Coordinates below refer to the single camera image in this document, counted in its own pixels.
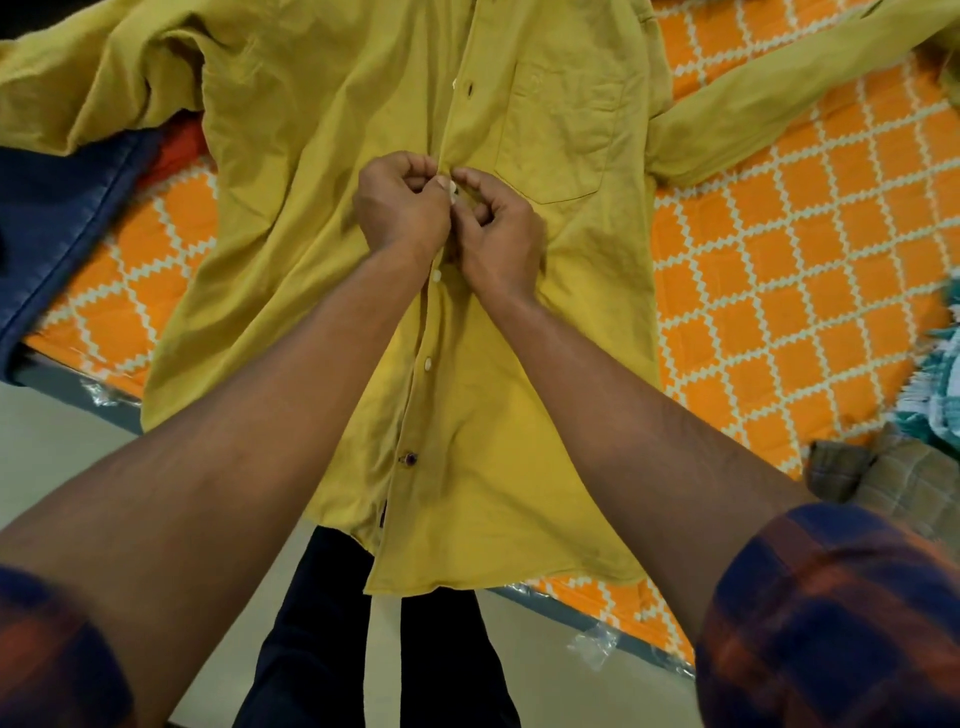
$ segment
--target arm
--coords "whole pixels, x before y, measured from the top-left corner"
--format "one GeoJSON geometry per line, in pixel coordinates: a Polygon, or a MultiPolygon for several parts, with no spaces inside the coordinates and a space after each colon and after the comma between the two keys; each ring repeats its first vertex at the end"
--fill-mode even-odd
{"type": "Polygon", "coordinates": [[[541,305],[543,225],[497,178],[455,170],[464,276],[516,352],[607,520],[695,639],[721,574],[804,489],[687,412],[541,305]]]}
{"type": "Polygon", "coordinates": [[[170,715],[316,490],[448,236],[435,173],[405,153],[372,162],[354,203],[374,252],[347,279],[259,359],[0,533],[0,563],[64,588],[103,632],[139,725],[170,715]]]}

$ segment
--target plaid shirt sleeve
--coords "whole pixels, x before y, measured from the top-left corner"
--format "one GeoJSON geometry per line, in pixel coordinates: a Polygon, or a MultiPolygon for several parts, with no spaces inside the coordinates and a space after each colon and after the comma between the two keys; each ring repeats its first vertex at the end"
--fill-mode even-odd
{"type": "Polygon", "coordinates": [[[40,579],[0,567],[0,726],[132,728],[132,707],[96,627],[40,579]]]}
{"type": "Polygon", "coordinates": [[[856,506],[768,524],[697,646],[706,726],[960,725],[960,572],[856,506]]]}

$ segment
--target finger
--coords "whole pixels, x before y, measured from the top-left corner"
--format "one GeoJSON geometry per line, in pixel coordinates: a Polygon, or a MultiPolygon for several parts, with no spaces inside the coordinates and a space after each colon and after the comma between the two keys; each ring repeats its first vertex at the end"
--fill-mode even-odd
{"type": "Polygon", "coordinates": [[[480,234],[480,223],[477,222],[473,210],[467,203],[457,198],[453,203],[452,212],[453,229],[456,232],[457,240],[462,243],[465,237],[480,234]]]}
{"type": "Polygon", "coordinates": [[[427,184],[426,177],[408,177],[404,180],[407,183],[407,186],[410,187],[414,192],[420,192],[423,187],[427,184]]]}
{"type": "Polygon", "coordinates": [[[401,179],[423,177],[429,180],[437,174],[437,162],[428,155],[415,152],[393,152],[376,162],[401,179]]]}
{"type": "Polygon", "coordinates": [[[458,183],[475,190],[490,206],[494,215],[504,207],[523,199],[508,184],[478,169],[457,167],[453,170],[452,177],[458,183]]]}
{"type": "Polygon", "coordinates": [[[423,190],[420,195],[435,199],[438,206],[443,205],[445,207],[450,207],[453,205],[454,200],[452,192],[453,189],[453,182],[450,181],[450,177],[437,175],[423,186],[423,190]]]}
{"type": "Polygon", "coordinates": [[[493,213],[490,212],[490,206],[487,203],[481,203],[473,209],[473,217],[483,226],[493,219],[493,213]]]}

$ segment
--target diamond pattern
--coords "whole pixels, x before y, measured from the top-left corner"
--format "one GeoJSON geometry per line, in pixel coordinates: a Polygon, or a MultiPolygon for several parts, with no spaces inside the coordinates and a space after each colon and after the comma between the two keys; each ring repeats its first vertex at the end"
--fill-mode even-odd
{"type": "MultiPolygon", "coordinates": [[[[865,2],[654,0],[677,96],[835,25],[865,2]]],[[[960,119],[910,57],[833,90],[769,150],[661,192],[653,226],[667,394],[798,474],[818,437],[859,442],[946,321],[960,263],[960,119]]],[[[140,396],[156,340],[216,243],[216,173],[199,158],[132,201],[26,342],[140,396]]],[[[652,582],[532,586],[683,660],[652,582]]]]}

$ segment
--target teal cloth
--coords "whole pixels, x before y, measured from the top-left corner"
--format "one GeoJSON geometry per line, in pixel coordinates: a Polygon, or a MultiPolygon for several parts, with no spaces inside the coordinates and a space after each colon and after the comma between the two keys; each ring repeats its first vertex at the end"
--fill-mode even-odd
{"type": "Polygon", "coordinates": [[[900,393],[895,422],[908,435],[960,458],[960,269],[947,287],[953,325],[930,332],[937,341],[900,393]]]}

